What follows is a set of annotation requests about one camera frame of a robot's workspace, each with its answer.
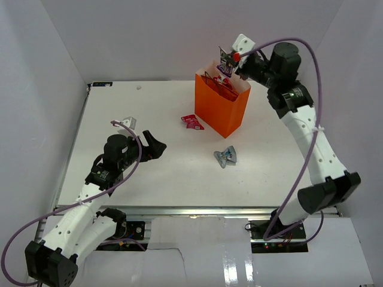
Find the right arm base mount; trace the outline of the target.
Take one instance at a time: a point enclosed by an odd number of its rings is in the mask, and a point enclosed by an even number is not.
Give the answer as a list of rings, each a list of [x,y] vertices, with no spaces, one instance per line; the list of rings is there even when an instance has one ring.
[[[250,234],[252,254],[289,254],[307,253],[306,232],[303,224],[270,241],[263,235],[268,227],[266,220],[249,221],[244,229]]]

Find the brown purple M&M's pack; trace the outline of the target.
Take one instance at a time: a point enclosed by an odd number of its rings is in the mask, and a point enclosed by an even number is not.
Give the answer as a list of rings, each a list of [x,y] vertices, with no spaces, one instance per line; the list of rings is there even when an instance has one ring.
[[[234,51],[231,50],[229,53],[227,53],[225,50],[223,50],[221,47],[220,49],[220,64],[217,66],[219,71],[227,76],[231,77],[233,74],[233,70],[236,67],[236,62],[234,61]]]

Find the orange chips bag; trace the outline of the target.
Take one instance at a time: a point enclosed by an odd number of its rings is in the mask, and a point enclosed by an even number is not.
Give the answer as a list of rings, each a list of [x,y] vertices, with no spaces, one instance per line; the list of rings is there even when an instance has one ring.
[[[224,85],[216,82],[215,80],[213,80],[213,77],[211,77],[207,72],[205,72],[201,77],[202,77],[203,81],[205,82],[205,84],[210,89],[212,89],[213,91],[218,93],[221,97],[223,97],[223,98],[225,98],[231,102],[234,102],[238,98],[239,94],[233,88],[232,84],[228,87],[224,86]]]

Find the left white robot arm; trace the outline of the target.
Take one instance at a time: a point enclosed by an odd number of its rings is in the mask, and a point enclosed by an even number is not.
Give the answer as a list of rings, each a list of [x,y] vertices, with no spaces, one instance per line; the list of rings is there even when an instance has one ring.
[[[124,171],[135,163],[158,159],[166,149],[145,130],[147,141],[114,134],[85,178],[75,207],[70,208],[40,242],[25,249],[28,275],[47,286],[70,286],[79,266],[104,240],[119,239],[126,233],[126,214],[117,209],[100,211],[115,188],[123,182]]]

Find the red snack packet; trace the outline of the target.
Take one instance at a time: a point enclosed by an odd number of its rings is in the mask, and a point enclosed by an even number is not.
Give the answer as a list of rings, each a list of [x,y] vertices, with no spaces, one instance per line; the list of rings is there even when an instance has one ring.
[[[230,80],[223,75],[218,75],[214,77],[213,80],[227,87],[231,85]]]

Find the silver blue wrapper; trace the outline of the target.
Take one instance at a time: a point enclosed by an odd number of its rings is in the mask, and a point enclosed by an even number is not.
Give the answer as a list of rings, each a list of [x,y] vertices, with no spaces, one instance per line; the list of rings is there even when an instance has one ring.
[[[235,166],[237,163],[237,155],[233,145],[228,146],[224,151],[214,151],[215,159],[218,161],[221,168],[225,168],[227,165]]]

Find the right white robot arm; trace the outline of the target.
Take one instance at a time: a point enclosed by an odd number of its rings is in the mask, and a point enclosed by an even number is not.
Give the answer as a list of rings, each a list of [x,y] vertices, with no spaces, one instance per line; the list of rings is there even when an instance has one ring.
[[[322,96],[315,103],[297,79],[301,57],[293,44],[296,41],[313,51],[298,38],[270,42],[270,57],[262,52],[262,46],[243,34],[232,45],[235,74],[267,88],[269,104],[305,159],[285,200],[271,214],[263,235],[265,241],[285,238],[309,215],[344,202],[361,183],[360,175],[347,170],[326,138],[321,126]]]

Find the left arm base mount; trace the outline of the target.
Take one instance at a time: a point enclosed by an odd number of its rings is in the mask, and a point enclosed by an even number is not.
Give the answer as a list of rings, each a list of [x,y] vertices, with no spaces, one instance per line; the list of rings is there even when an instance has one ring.
[[[128,221],[126,214],[118,209],[106,208],[98,211],[96,217],[108,217],[116,223],[115,233],[100,244],[97,251],[143,251],[147,250],[144,239],[145,222]]]

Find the pink candy packet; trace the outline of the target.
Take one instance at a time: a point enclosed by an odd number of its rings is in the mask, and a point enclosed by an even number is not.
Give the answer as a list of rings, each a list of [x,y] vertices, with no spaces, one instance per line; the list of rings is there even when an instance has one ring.
[[[185,115],[181,117],[182,122],[186,125],[187,129],[204,130],[199,120],[194,114]]]

